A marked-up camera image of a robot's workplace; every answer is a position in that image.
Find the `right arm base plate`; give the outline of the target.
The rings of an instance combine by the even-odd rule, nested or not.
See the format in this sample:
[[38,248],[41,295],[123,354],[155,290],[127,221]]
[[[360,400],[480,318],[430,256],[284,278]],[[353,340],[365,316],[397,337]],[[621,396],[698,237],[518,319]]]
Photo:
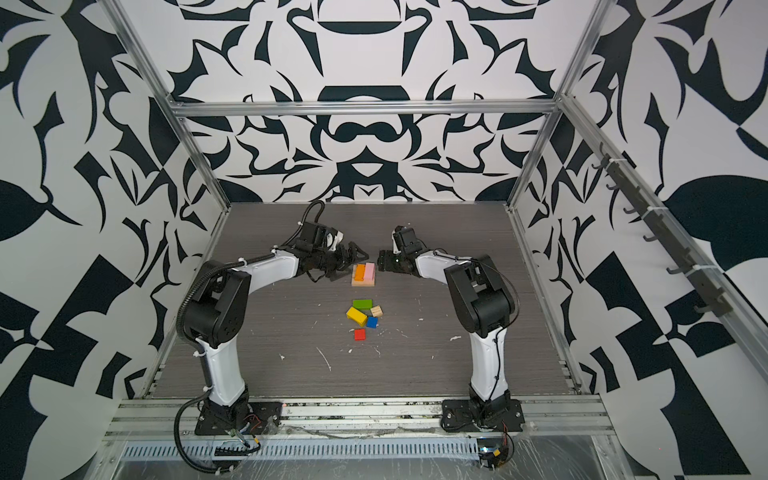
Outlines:
[[499,397],[481,403],[475,399],[444,400],[440,427],[453,432],[521,432],[526,420],[521,403]]

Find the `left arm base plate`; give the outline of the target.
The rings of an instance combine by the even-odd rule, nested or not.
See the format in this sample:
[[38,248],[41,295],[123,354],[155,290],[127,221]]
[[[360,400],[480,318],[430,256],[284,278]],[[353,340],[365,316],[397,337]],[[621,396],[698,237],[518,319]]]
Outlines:
[[221,406],[205,400],[194,433],[198,436],[225,435],[238,430],[243,435],[261,435],[280,425],[281,402],[241,401]]

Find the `green wood block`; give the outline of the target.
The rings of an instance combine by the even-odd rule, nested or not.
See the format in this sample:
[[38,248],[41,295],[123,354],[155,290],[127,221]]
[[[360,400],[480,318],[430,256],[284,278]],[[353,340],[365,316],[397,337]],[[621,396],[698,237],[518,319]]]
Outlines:
[[356,299],[353,301],[353,307],[358,310],[371,310],[373,301],[371,299]]

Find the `pink wood block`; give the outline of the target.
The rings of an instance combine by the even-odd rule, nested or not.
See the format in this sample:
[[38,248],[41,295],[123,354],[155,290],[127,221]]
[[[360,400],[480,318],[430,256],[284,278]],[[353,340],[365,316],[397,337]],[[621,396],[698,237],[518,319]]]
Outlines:
[[363,274],[363,281],[366,283],[374,282],[375,274],[376,274],[376,264],[372,262],[366,263],[364,274]]

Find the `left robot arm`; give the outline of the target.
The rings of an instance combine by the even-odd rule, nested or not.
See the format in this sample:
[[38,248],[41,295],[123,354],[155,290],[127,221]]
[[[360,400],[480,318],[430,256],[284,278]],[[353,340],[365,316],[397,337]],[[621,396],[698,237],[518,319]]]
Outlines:
[[177,334],[202,358],[206,401],[228,411],[247,399],[237,337],[251,293],[314,270],[321,279],[334,281],[368,259],[356,243],[344,242],[341,231],[305,222],[286,244],[264,255],[229,263],[206,261],[176,315]]

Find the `yellow wood block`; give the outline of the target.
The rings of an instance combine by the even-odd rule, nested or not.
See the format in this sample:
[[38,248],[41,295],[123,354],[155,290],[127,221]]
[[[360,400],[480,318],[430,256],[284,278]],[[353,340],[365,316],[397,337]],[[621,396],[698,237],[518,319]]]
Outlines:
[[365,327],[367,325],[368,316],[362,312],[361,310],[358,310],[355,307],[350,307],[347,312],[346,316],[348,319],[354,321],[356,324],[360,325],[361,327]]

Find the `orange wood block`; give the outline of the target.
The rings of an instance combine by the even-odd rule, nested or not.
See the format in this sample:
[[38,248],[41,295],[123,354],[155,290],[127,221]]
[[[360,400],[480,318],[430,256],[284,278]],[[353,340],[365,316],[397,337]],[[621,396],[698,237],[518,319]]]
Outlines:
[[358,264],[355,266],[353,281],[356,283],[363,282],[365,279],[366,265]]

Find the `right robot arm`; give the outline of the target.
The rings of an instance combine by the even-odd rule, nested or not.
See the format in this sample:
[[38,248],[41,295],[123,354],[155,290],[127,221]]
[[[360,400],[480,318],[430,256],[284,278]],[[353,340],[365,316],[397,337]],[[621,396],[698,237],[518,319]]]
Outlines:
[[394,229],[392,244],[379,253],[378,268],[446,285],[456,316],[470,334],[469,407],[475,421],[501,414],[511,399],[504,350],[507,330],[519,315],[516,291],[487,255],[456,256],[430,249],[413,228],[404,226]]

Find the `natural wood block front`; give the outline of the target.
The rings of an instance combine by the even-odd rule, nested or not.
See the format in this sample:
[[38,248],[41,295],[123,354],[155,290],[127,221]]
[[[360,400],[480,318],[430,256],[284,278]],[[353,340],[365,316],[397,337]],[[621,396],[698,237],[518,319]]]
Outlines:
[[371,283],[366,283],[364,281],[363,282],[359,282],[359,283],[354,282],[353,281],[354,271],[355,271],[355,267],[354,267],[353,272],[352,272],[352,280],[351,280],[351,285],[352,286],[354,286],[354,287],[372,287],[372,286],[375,285],[375,281],[371,282]]

